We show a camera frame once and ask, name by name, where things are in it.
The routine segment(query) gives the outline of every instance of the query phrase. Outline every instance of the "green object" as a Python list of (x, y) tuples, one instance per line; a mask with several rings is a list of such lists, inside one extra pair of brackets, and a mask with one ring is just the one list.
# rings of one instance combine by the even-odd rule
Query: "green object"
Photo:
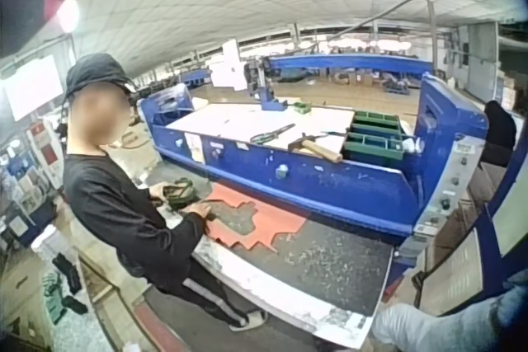
[(354, 114), (350, 132), (402, 140), (399, 117), (396, 115), (358, 111)]
[(196, 199), (196, 189), (190, 179), (182, 177), (175, 181), (174, 185), (163, 187), (163, 196), (172, 210), (179, 210)]
[(295, 111), (299, 112), (301, 115), (305, 115), (306, 113), (309, 113), (310, 111), (312, 111), (312, 104), (304, 103), (304, 102), (295, 102), (294, 109)]
[(50, 271), (44, 274), (42, 286), (46, 311), (53, 324), (56, 325), (66, 313), (66, 308), (62, 304), (63, 293), (59, 273)]
[(344, 144), (345, 150), (353, 153), (370, 154), (394, 160), (403, 159), (401, 140), (380, 136), (349, 133)]
[(373, 123), (389, 127), (397, 127), (399, 129), (399, 117), (396, 115), (375, 113), (373, 111), (356, 111), (354, 113), (353, 122), (361, 122), (363, 124)]

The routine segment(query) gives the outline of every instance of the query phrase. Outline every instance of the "black cap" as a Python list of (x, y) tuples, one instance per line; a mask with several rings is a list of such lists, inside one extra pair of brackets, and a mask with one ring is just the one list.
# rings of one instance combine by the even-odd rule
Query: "black cap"
[(133, 84), (126, 77), (123, 67), (109, 54), (89, 54), (81, 57), (69, 70), (66, 76), (65, 98), (81, 91), (93, 82), (110, 82), (122, 88), (126, 94), (130, 90), (125, 84)]

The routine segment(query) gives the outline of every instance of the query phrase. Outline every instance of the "hammer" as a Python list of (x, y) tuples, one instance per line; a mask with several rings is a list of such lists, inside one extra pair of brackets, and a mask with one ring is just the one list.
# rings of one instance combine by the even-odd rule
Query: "hammer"
[(307, 148), (310, 152), (318, 154), (320, 157), (331, 162), (340, 162), (343, 159), (343, 156), (340, 153), (335, 153), (327, 148), (319, 146), (315, 143), (316, 138), (321, 138), (320, 136), (310, 135), (307, 136), (303, 133), (303, 136), (292, 143), (288, 144), (288, 151), (293, 151), (295, 149)]

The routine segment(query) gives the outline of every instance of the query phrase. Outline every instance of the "man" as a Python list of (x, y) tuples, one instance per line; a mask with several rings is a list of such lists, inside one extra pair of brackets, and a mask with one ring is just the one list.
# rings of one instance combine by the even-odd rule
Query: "man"
[(138, 189), (101, 145), (125, 132), (130, 105), (123, 68), (109, 54), (91, 54), (68, 71), (68, 142), (64, 193), (78, 220), (116, 249), (120, 263), (162, 293), (202, 307), (233, 331), (260, 326), (262, 311), (245, 314), (227, 300), (220, 283), (197, 261), (194, 251), (205, 232), (205, 204), (186, 208), (181, 223), (168, 229), (150, 202), (164, 199), (163, 187)]
[(488, 134), (480, 161), (507, 167), (515, 147), (515, 121), (497, 101), (488, 102), (484, 113), (488, 117)]

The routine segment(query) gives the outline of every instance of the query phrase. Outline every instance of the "orange material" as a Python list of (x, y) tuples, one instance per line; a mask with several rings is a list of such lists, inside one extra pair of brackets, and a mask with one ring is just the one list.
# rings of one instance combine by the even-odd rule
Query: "orange material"
[(250, 250), (260, 242), (272, 251), (277, 252), (271, 245), (275, 235), (282, 232), (298, 232), (306, 221), (304, 216), (276, 208), (273, 205), (230, 189), (225, 185), (214, 183), (212, 186), (213, 192), (207, 199), (221, 199), (234, 208), (238, 208), (241, 204), (247, 202), (255, 203), (256, 213), (252, 219), (255, 229), (248, 235), (241, 235), (235, 232), (219, 219), (209, 223), (209, 236), (214, 240), (221, 241), (226, 246), (232, 247), (240, 243)]

